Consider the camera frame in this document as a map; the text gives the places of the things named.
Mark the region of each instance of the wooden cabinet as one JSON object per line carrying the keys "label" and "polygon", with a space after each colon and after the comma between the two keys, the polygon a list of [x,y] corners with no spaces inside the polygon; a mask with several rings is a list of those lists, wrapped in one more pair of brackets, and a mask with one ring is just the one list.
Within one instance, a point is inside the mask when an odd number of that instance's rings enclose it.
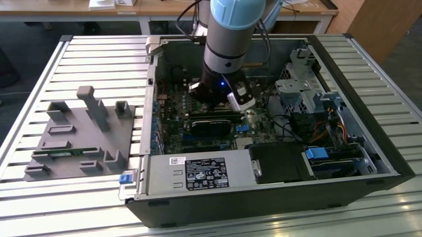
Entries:
{"label": "wooden cabinet", "polygon": [[340,13],[328,34],[350,33],[382,63],[422,14],[422,0],[332,0]]}

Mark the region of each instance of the power supply label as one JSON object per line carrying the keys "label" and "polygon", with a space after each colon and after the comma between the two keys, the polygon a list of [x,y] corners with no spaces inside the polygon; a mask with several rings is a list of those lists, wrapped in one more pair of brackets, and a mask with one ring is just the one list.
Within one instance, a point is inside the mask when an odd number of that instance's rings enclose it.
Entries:
{"label": "power supply label", "polygon": [[186,188],[190,191],[229,187],[225,158],[185,161]]}

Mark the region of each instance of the blue release tab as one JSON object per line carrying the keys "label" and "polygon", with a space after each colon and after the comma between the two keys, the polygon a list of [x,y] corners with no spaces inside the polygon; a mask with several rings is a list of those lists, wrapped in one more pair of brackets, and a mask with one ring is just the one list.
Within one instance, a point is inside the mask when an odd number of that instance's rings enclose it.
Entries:
{"label": "blue release tab", "polygon": [[237,126],[237,132],[246,132],[249,130],[250,130],[250,126],[247,124],[242,126]]}
{"label": "blue release tab", "polygon": [[329,158],[328,151],[324,147],[313,147],[305,151],[309,159],[325,159]]}
{"label": "blue release tab", "polygon": [[121,184],[134,183],[134,175],[133,174],[121,174],[119,183]]}

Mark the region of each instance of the white box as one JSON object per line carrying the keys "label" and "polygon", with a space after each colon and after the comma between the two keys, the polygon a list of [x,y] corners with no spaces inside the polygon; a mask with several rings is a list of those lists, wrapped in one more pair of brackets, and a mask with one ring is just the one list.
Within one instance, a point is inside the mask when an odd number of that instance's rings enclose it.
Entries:
{"label": "white box", "polygon": [[121,6],[133,6],[137,0],[115,0],[117,5]]}
{"label": "white box", "polygon": [[90,10],[107,10],[115,9],[115,2],[114,0],[90,0]]}

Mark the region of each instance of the blue plastic clip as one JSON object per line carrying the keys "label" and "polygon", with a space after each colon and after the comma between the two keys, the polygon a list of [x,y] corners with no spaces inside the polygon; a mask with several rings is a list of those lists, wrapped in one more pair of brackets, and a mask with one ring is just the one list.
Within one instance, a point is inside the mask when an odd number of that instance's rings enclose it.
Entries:
{"label": "blue plastic clip", "polygon": [[134,183],[134,175],[133,174],[121,174],[119,183],[121,184]]}
{"label": "blue plastic clip", "polygon": [[329,158],[328,151],[324,147],[313,147],[305,151],[309,159],[325,159]]}

